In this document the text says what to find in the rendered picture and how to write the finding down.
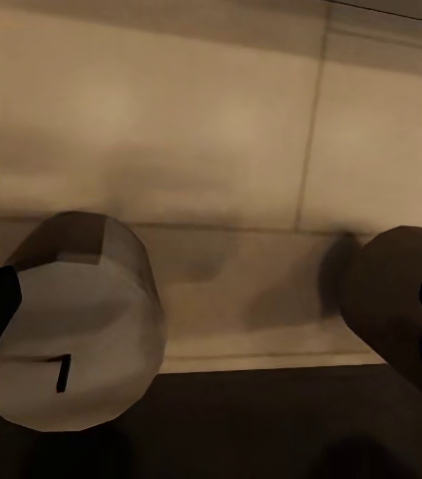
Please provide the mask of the pillar candle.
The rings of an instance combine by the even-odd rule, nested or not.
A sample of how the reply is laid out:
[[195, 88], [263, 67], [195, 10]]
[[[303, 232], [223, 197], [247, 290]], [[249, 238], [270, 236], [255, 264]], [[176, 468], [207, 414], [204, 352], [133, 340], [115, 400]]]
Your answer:
[[345, 324], [422, 394], [422, 227], [401, 226], [368, 242], [339, 289]]
[[0, 336], [0, 414], [38, 432], [116, 420], [163, 367], [168, 328], [146, 246], [107, 215], [45, 222], [4, 262], [22, 303]]

